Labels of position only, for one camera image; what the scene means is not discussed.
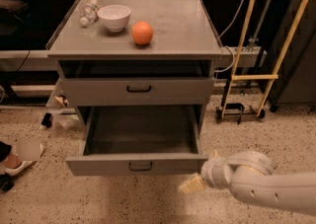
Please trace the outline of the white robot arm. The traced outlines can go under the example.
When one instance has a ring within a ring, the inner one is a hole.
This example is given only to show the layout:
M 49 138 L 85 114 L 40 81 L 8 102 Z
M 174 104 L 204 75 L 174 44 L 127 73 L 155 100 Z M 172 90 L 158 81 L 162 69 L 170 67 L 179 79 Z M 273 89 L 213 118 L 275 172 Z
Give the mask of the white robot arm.
M 178 190 L 228 189 L 237 200 L 262 207 L 316 215 L 316 173 L 274 175 L 272 160 L 257 151 L 223 157 L 216 150 Z

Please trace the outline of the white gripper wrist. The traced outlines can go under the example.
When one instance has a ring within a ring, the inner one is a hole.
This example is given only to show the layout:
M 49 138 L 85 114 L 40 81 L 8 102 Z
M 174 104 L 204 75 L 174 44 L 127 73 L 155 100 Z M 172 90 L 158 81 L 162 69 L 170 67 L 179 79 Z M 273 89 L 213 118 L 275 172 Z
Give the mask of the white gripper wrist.
M 188 194 L 206 189 L 206 186 L 225 189 L 229 188 L 233 169 L 227 158 L 219 156 L 216 149 L 213 149 L 212 157 L 209 158 L 198 173 L 192 174 L 188 179 L 178 186 L 178 191 Z

